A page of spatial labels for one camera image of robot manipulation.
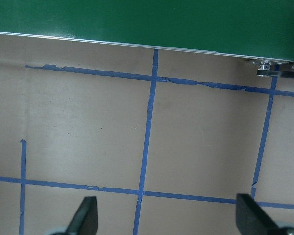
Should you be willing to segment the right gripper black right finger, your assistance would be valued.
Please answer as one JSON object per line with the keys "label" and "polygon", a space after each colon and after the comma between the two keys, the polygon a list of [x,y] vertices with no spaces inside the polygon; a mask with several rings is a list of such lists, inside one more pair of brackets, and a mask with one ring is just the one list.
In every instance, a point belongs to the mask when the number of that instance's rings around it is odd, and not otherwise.
{"label": "right gripper black right finger", "polygon": [[235,221],[242,235],[269,235],[279,229],[249,194],[236,195]]}

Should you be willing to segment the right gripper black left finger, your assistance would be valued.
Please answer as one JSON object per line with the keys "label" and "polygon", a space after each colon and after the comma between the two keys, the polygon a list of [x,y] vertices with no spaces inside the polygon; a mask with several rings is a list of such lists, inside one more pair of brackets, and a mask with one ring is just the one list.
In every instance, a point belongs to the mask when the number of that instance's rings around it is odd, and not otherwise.
{"label": "right gripper black left finger", "polygon": [[95,235],[98,231],[98,207],[95,196],[85,197],[66,228],[67,235]]}

